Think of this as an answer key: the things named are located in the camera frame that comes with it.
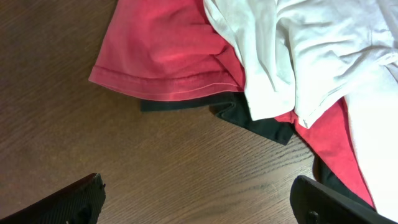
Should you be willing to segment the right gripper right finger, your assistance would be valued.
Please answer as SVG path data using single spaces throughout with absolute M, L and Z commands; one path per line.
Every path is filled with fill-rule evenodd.
M 304 175 L 292 184 L 290 205 L 299 224 L 397 224 Z

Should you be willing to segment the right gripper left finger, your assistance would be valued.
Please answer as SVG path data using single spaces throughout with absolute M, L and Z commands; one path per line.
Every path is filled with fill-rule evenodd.
M 106 199 L 98 173 L 1 219 L 1 224 L 96 224 Z

